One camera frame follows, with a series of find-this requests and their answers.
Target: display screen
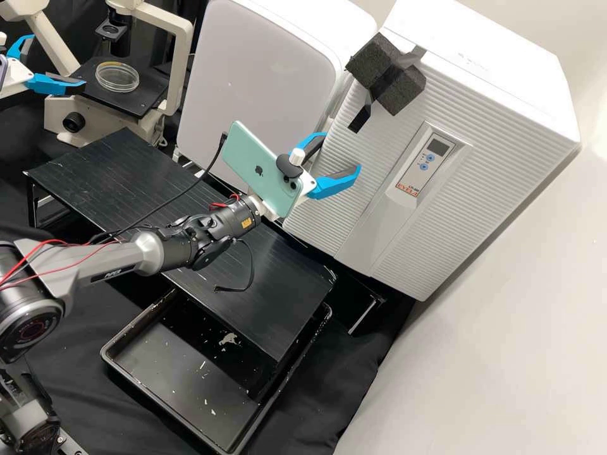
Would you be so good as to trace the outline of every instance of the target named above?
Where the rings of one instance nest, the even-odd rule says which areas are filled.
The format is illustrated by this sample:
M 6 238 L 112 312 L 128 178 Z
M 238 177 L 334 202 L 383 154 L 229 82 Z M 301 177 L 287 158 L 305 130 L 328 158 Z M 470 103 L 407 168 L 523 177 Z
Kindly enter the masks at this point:
M 444 156 L 445 153 L 447 153 L 447 150 L 449 150 L 449 146 L 437 139 L 432 139 L 430 144 L 428 144 L 428 150 L 439 156 Z

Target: gray robotic arm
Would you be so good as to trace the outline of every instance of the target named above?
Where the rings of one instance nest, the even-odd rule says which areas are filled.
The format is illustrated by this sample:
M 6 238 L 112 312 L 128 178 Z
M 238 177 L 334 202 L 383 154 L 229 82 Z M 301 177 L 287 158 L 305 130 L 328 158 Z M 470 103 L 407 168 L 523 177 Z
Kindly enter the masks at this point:
M 0 284 L 1 363 L 12 363 L 45 338 L 71 312 L 76 289 L 129 272 L 200 270 L 260 222 L 252 197 L 244 196 L 209 214 L 138 232 L 126 243 L 44 245 L 28 267 Z M 0 245 L 0 279 L 39 245 L 30 239 Z
M 50 397 L 23 355 L 69 314 L 78 288 L 129 272 L 200 270 L 260 222 L 252 197 L 244 196 L 210 214 L 138 232 L 125 243 L 0 243 L 0 281 L 30 256 L 26 267 L 19 266 L 0 284 L 0 439 L 16 453 L 56 454 L 60 446 L 61 453 L 70 453 L 68 446 L 75 446 L 73 453 L 85 455 L 61 430 Z

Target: smartphone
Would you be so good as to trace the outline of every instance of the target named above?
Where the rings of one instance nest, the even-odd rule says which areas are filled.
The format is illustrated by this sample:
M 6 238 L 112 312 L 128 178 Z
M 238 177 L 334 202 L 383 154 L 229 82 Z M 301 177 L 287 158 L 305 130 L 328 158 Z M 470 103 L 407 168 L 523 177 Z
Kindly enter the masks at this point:
M 285 181 L 277 156 L 241 122 L 230 127 L 221 157 L 274 213 L 286 217 L 291 212 L 302 192 L 301 179 Z

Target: white wall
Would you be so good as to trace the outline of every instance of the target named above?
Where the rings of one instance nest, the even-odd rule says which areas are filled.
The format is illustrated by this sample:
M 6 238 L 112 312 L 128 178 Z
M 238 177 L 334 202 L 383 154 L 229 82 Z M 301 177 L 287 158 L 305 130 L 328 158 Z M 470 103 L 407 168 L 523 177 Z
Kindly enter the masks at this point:
M 585 147 L 398 338 L 336 453 L 602 454 L 607 3 L 466 3 L 561 57 Z
M 394 6 L 395 0 L 350 0 L 357 4 L 375 18 L 377 25 L 381 26 Z

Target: black platform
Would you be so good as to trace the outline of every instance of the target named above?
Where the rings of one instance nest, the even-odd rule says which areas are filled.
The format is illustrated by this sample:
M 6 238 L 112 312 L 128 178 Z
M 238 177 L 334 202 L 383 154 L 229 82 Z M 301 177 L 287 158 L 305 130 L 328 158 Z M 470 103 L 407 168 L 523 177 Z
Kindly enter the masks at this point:
M 128 225 L 195 180 L 129 130 L 27 175 L 31 183 L 106 231 Z M 211 202 L 222 200 L 223 196 L 201 182 L 147 221 L 165 226 L 183 215 L 206 212 Z M 215 284 L 241 286 L 247 282 L 249 259 L 242 245 L 229 249 L 199 273 L 179 269 L 164 275 L 278 364 L 331 289 L 334 275 L 293 250 L 267 226 L 245 238 L 255 258 L 255 281 L 247 292 L 213 292 Z
M 137 70 L 139 85 L 135 90 L 129 93 L 114 93 L 97 82 L 95 77 L 97 65 L 108 60 L 129 64 Z M 87 82 L 82 96 L 138 119 L 143 118 L 150 109 L 160 104 L 162 95 L 169 85 L 168 77 L 160 71 L 154 68 L 141 68 L 129 59 L 116 57 L 93 57 L 72 73 L 71 77 Z

